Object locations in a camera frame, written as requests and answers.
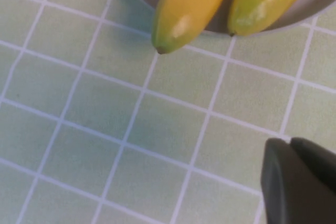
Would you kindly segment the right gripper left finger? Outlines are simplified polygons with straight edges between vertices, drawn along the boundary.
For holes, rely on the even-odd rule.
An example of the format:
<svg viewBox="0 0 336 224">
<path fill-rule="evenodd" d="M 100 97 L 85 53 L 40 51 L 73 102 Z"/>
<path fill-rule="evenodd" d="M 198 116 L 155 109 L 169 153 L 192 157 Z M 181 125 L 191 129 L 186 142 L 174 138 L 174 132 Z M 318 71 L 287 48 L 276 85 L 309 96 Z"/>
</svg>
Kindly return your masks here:
<svg viewBox="0 0 336 224">
<path fill-rule="evenodd" d="M 265 143 L 260 184 L 267 223 L 335 223 L 335 190 L 280 138 Z"/>
</svg>

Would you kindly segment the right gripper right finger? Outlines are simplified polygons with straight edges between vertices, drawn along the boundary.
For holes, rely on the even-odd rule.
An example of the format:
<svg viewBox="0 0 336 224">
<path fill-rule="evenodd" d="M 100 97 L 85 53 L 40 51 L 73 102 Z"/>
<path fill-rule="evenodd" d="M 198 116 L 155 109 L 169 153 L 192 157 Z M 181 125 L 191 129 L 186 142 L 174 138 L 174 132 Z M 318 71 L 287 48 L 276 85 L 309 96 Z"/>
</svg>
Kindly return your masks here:
<svg viewBox="0 0 336 224">
<path fill-rule="evenodd" d="M 290 146 L 319 181 L 335 190 L 335 153 L 300 137 L 293 137 Z"/>
</svg>

